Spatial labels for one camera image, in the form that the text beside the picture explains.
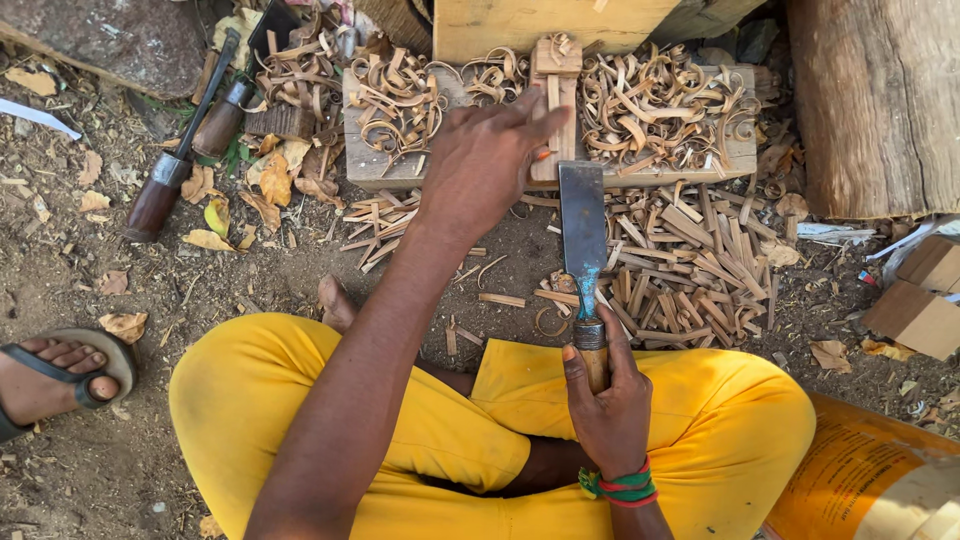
soil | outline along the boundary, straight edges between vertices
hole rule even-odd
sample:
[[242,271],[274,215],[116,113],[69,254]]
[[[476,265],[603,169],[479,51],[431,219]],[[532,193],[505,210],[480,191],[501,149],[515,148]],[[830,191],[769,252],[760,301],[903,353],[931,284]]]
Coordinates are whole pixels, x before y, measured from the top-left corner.
[[[17,202],[25,199],[17,186],[0,184],[0,339],[19,341],[60,327],[97,328],[97,319],[107,313],[146,312],[146,332],[137,343],[140,383],[119,406],[40,422],[35,433],[0,446],[0,452],[13,456],[0,465],[0,537],[20,530],[28,539],[197,539],[198,523],[208,512],[180,455],[166,399],[171,372],[183,351],[217,324],[239,316],[240,304],[247,310],[319,319],[316,286],[328,272],[339,276],[362,304],[385,264],[367,275],[357,270],[362,250],[339,251],[357,226],[335,220],[333,207],[312,198],[303,201],[299,194],[288,206],[292,219],[284,220],[281,233],[267,237],[260,227],[246,255],[208,252],[180,241],[191,229],[205,228],[203,205],[183,200],[158,243],[131,245],[119,231],[137,187],[116,181],[109,168],[116,162],[142,179],[159,151],[159,141],[144,125],[159,124],[172,133],[179,119],[165,113],[142,120],[120,88],[81,76],[97,84],[95,92],[68,73],[64,79],[70,87],[49,99],[0,79],[0,95],[51,110],[84,132],[81,142],[104,160],[103,172],[91,188],[113,201],[109,210],[96,212],[109,218],[106,224],[78,214],[80,196],[87,189],[77,183],[84,166],[80,144],[42,126],[34,126],[29,135],[17,135],[13,119],[0,117],[0,144],[7,149],[0,156],[0,179],[25,179],[53,214],[38,226],[30,201]],[[345,169],[342,160],[340,171]],[[348,202],[367,197],[343,173],[338,184]],[[241,185],[218,171],[216,187],[229,197],[234,241],[245,223],[261,223],[237,196]],[[484,338],[556,347],[568,339],[567,334],[546,337],[534,328],[535,313],[552,304],[532,293],[541,279],[563,266],[560,236],[546,230],[551,223],[559,225],[554,210],[518,204],[514,211],[525,219],[507,214],[478,242],[488,254],[467,260],[469,269],[507,256],[487,270],[482,287],[474,274],[445,292],[423,339],[427,361],[451,370],[476,371],[480,347],[460,339],[460,353],[446,354],[444,326],[451,315]],[[332,240],[324,241],[335,221]],[[296,248],[285,247],[288,232],[296,238]],[[267,247],[266,241],[276,246]],[[742,349],[768,359],[782,354],[784,369],[809,390],[917,422],[918,416],[908,409],[919,401],[934,404],[960,384],[957,359],[941,362],[913,356],[899,362],[862,354],[859,343],[869,333],[850,315],[870,307],[880,294],[879,288],[857,278],[866,267],[863,256],[879,246],[870,241],[834,260],[839,248],[801,241],[799,249],[809,264],[781,269],[775,330],[749,340]],[[97,281],[107,270],[127,270],[132,294],[102,295]],[[478,292],[526,298],[528,306],[481,303]],[[543,316],[547,331],[560,325],[554,311]],[[811,364],[808,342],[824,339],[839,339],[849,347],[852,373],[838,375]],[[898,390],[905,380],[919,384],[904,398]],[[954,413],[945,425],[927,427],[956,439],[958,416]]]

bare foot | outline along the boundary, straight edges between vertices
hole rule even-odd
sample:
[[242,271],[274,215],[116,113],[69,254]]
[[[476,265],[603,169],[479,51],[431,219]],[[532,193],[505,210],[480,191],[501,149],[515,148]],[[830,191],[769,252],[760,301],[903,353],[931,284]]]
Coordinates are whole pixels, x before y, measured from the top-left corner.
[[[107,356],[79,341],[60,343],[37,337],[20,342],[20,347],[70,373],[90,373],[107,363]],[[90,394],[107,401],[120,386],[110,377],[98,377],[89,383]],[[0,406],[18,426],[29,426],[79,407],[74,385],[38,373],[0,353]]]
[[333,274],[327,274],[317,287],[320,304],[324,306],[324,318],[321,322],[343,335],[353,324],[360,309],[347,295],[340,280]]

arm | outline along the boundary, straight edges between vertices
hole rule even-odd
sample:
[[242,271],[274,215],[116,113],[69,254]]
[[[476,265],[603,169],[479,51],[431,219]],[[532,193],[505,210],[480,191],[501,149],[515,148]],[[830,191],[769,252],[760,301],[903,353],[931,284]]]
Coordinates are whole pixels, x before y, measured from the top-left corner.
[[[650,434],[653,384],[636,369],[630,343],[613,311],[597,306],[607,325],[612,370],[611,387],[594,396],[587,383],[587,366],[572,345],[564,347],[567,405],[573,428],[604,480],[631,475],[643,467]],[[617,540],[672,540],[660,504],[638,508],[610,503],[613,537]]]
[[450,276],[519,199],[531,152],[568,117],[555,110],[529,123],[539,97],[528,90],[509,107],[455,110],[444,122],[418,215],[300,406],[246,538],[349,536]]

flip-flop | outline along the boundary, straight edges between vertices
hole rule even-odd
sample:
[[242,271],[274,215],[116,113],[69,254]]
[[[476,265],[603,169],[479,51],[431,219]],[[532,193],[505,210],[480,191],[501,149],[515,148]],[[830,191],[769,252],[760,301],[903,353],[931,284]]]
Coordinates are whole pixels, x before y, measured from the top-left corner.
[[[95,409],[104,405],[109,405],[122,400],[136,384],[136,364],[134,358],[136,350],[127,346],[113,335],[104,331],[90,329],[62,329],[46,331],[35,337],[46,337],[57,339],[59,342],[79,341],[84,345],[95,347],[97,351],[107,357],[107,363],[104,367],[90,373],[70,373],[69,371],[55,366],[48,360],[27,351],[15,343],[8,343],[0,346],[0,352],[13,358],[17,362],[29,367],[30,369],[42,373],[43,375],[74,385],[74,397],[77,403],[83,408]],[[97,377],[108,376],[117,381],[119,390],[112,399],[102,402],[90,394],[89,383]],[[34,425],[18,426],[7,416],[3,408],[0,407],[0,444],[13,440],[14,438],[34,429]]]

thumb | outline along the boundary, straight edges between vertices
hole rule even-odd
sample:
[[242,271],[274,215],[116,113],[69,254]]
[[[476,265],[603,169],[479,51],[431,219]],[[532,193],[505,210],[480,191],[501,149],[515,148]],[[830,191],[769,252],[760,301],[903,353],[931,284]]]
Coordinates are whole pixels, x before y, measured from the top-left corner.
[[594,405],[593,393],[587,382],[587,364],[580,351],[573,345],[564,345],[564,376],[566,377],[566,400],[570,411],[586,412]]

